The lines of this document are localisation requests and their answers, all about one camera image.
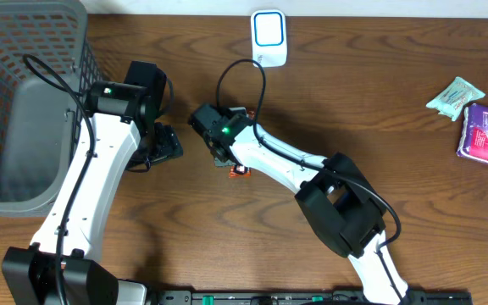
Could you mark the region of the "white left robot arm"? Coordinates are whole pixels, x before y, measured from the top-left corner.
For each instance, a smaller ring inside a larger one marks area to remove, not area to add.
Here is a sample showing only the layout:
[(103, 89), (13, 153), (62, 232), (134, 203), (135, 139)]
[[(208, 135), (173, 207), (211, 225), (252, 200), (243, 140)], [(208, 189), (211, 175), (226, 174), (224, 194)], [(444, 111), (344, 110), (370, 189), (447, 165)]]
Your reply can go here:
[(182, 146), (158, 122), (174, 87), (154, 63), (134, 61), (121, 83), (97, 80), (78, 93), (39, 58), (26, 67), (66, 92), (81, 114), (79, 143), (56, 201), (27, 248), (10, 247), (2, 273), (17, 304), (154, 304), (157, 294), (134, 280), (120, 280), (101, 266), (103, 234), (125, 171), (145, 173), (179, 158)]

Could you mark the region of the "orange red long snack packet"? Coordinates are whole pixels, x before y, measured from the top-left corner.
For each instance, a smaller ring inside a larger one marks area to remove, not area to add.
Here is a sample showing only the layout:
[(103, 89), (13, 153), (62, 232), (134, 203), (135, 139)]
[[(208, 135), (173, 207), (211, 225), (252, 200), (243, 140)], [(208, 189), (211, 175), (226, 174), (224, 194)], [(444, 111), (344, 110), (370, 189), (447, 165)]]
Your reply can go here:
[[(247, 110), (247, 117), (253, 119), (255, 117), (255, 110)], [(232, 165), (230, 167), (229, 177), (248, 177), (251, 175), (251, 169), (243, 165)]]

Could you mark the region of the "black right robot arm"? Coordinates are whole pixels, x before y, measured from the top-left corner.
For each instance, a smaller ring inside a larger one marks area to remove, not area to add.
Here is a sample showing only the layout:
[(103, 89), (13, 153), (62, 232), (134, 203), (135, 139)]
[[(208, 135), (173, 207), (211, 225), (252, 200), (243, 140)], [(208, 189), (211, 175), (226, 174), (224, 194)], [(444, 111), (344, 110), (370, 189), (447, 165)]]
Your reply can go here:
[(387, 248), (402, 226), (396, 225), (392, 237), (386, 235), (383, 216), (396, 212), (351, 159), (340, 153), (326, 158), (298, 150), (242, 114), (215, 115), (192, 127), (215, 157), (256, 169), (293, 191), (314, 234), (351, 261), (369, 302), (407, 302), (408, 284)]

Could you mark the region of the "mint green snack packet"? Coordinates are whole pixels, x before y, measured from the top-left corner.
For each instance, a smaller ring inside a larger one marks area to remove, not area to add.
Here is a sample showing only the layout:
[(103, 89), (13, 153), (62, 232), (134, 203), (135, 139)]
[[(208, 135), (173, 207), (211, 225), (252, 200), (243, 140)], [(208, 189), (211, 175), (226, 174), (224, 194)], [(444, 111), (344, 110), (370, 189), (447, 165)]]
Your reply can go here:
[(479, 100), (484, 96), (485, 93), (480, 89), (457, 76), (444, 91), (429, 101), (425, 107), (436, 109), (439, 115), (456, 121), (467, 103)]

